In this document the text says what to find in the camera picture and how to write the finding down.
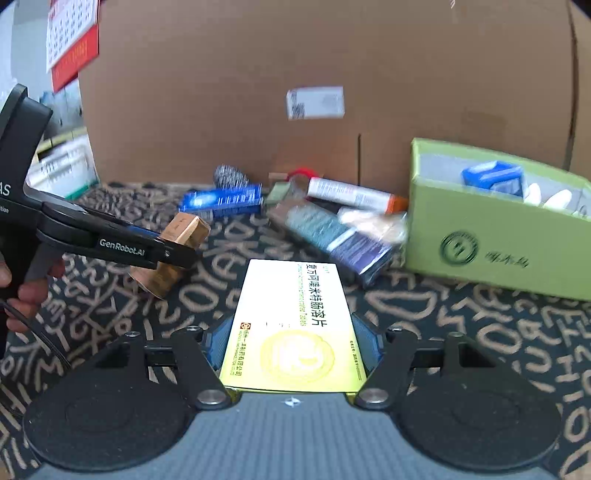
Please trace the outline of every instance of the green box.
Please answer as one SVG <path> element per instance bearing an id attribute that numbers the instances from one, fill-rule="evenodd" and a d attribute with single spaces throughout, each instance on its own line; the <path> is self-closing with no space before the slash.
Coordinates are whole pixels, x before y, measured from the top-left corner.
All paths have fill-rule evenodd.
<path id="1" fill-rule="evenodd" d="M 523 203 L 462 182 L 464 168 L 523 167 L 542 201 L 563 189 L 566 210 Z M 563 170 L 482 148 L 416 138 L 407 268 L 550 296 L 591 300 L 591 183 Z"/>

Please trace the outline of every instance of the cardboard wall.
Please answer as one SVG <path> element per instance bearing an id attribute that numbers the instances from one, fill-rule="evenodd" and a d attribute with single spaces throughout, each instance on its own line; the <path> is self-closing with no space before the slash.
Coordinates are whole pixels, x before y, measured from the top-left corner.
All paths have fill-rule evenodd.
<path id="1" fill-rule="evenodd" d="M 591 180 L 591 20 L 571 4 L 577 40 L 579 93 L 570 171 Z"/>
<path id="2" fill-rule="evenodd" d="M 552 0 L 109 0 L 80 88 L 103 181 L 309 166 L 406 193 L 413 137 L 562 166 L 570 46 Z M 332 85 L 343 119 L 287 119 L 288 90 Z"/>

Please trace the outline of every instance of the gray mesh ball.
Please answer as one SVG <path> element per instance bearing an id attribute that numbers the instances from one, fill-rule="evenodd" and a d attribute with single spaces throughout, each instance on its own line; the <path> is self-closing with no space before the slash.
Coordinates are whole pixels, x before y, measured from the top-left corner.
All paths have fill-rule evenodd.
<path id="1" fill-rule="evenodd" d="M 213 173 L 213 183 L 218 189 L 236 189 L 248 185 L 248 177 L 236 167 L 220 165 Z"/>

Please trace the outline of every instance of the human hand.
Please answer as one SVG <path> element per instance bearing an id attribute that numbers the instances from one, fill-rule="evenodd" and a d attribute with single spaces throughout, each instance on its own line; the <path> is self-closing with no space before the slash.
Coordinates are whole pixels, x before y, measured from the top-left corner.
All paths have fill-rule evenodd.
<path id="1" fill-rule="evenodd" d="M 54 278 L 60 278 L 65 272 L 66 266 L 63 259 L 60 259 L 50 268 L 48 273 Z M 12 275 L 6 263 L 0 263 L 0 288 L 8 287 L 11 280 Z M 18 289 L 18 298 L 9 299 L 8 303 L 26 318 L 32 318 L 39 311 L 41 303 L 47 298 L 48 288 L 46 278 L 24 283 Z M 19 333 L 24 333 L 28 330 L 28 327 L 23 322 L 17 320 L 10 312 L 7 312 L 7 315 L 6 325 L 9 330 Z"/>

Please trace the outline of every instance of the small brown box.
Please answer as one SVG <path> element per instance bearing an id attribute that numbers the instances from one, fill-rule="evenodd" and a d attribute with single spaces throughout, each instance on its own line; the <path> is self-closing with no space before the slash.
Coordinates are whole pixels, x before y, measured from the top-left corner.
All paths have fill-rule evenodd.
<path id="1" fill-rule="evenodd" d="M 211 227 L 198 216 L 179 212 L 168 224 L 160 238 L 191 248 L 198 248 L 207 238 Z M 131 267 L 129 274 L 146 291 L 163 299 L 184 274 L 184 269 L 158 263 L 156 270 Z"/>

